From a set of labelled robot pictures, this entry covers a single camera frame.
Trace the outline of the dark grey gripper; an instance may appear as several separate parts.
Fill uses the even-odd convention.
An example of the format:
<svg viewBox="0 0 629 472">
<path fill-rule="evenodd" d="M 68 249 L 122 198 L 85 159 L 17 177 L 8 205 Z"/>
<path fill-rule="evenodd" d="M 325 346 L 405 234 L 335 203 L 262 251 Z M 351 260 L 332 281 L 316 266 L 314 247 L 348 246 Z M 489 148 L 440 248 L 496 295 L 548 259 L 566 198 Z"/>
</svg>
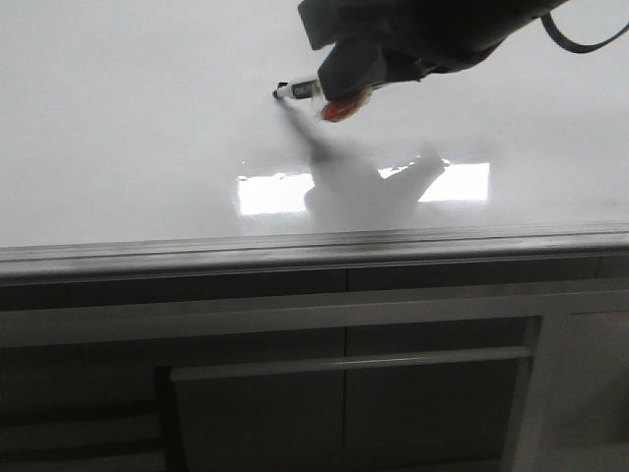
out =
<svg viewBox="0 0 629 472">
<path fill-rule="evenodd" d="M 303 1 L 312 49 L 332 51 L 317 74 L 328 101 L 384 82 L 459 72 L 483 62 L 508 36 L 557 1 Z"/>
</svg>

